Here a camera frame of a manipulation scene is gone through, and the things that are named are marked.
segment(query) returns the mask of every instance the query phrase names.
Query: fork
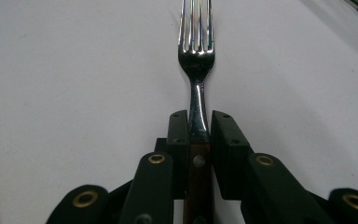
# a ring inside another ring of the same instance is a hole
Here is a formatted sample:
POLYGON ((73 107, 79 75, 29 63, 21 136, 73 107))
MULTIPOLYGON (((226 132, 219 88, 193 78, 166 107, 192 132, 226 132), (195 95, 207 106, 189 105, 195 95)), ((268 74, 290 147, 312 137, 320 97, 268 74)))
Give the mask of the fork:
POLYGON ((214 42, 211 0, 207 2, 207 48, 204 48, 202 29, 202 0, 199 0, 198 43, 195 39, 194 0, 190 2, 188 47, 186 44, 186 0, 183 0, 178 41, 179 64, 190 79, 191 103, 189 115, 189 137, 191 142, 209 142, 208 122, 204 101, 204 82, 214 63, 214 42))

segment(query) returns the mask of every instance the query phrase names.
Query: fork handle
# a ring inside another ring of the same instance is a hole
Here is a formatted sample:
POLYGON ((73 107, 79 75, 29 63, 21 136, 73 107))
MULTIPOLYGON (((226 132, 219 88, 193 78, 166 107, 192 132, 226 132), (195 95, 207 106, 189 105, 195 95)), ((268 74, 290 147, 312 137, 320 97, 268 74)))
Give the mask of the fork handle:
POLYGON ((203 81, 191 81, 191 103, 188 125, 191 142, 209 142, 203 81))

